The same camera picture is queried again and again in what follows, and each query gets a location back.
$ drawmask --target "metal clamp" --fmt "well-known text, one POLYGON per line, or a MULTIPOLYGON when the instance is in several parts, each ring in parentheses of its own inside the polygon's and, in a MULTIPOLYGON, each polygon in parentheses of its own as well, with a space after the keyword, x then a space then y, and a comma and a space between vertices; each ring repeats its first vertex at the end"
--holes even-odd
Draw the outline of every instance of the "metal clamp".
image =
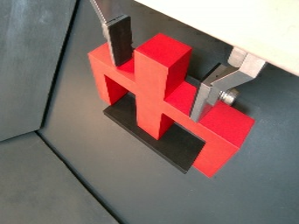
POLYGON ((132 58, 131 17, 122 12, 118 0, 90 0, 103 27, 111 59, 116 67, 132 58))
POLYGON ((229 105, 234 103, 239 95, 234 87, 254 80, 267 62, 234 48, 229 63, 231 66, 218 65, 200 84, 191 109, 191 119, 195 122, 206 115, 218 100, 229 105))

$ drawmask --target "white panel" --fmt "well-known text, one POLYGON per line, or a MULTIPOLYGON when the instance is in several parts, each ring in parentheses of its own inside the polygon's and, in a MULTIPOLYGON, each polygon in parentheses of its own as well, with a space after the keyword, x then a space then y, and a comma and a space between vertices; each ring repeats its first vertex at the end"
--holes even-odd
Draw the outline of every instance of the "white panel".
POLYGON ((299 75, 299 0, 136 0, 299 75))

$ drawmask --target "red wooden block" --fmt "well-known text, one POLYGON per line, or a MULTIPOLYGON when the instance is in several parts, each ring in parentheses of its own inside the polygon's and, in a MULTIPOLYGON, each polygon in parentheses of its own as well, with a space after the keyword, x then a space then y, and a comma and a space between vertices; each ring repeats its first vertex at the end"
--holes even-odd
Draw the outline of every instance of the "red wooden block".
POLYGON ((219 101, 194 122, 188 114, 196 88, 184 81, 192 49, 158 34, 135 49, 120 67, 110 58, 108 44, 88 54, 100 98, 111 105, 135 94, 138 126, 159 139, 174 122, 206 141, 194 167, 211 177, 243 144, 254 119, 219 101))

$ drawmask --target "red block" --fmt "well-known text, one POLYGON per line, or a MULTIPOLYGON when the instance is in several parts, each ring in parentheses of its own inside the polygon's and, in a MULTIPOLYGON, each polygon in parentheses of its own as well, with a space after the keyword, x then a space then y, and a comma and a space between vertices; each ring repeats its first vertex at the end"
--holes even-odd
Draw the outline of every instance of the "red block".
POLYGON ((138 126, 159 139, 174 122, 206 141, 194 167, 211 177, 243 144, 254 119, 223 102, 194 122, 188 114, 196 88, 184 81, 192 49, 158 34, 135 49, 120 67, 110 58, 108 44, 88 54, 100 98, 111 105, 135 94, 138 126))

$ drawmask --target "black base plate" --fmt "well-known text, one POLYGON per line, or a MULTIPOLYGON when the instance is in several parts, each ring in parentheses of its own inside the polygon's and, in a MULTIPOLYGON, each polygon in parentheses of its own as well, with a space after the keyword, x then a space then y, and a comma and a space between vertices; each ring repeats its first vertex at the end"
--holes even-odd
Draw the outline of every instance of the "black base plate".
POLYGON ((126 95, 104 110, 106 116, 124 128, 183 173, 186 173, 198 157, 205 142, 175 123, 163 137, 155 140, 136 126, 136 103, 131 95, 126 95))

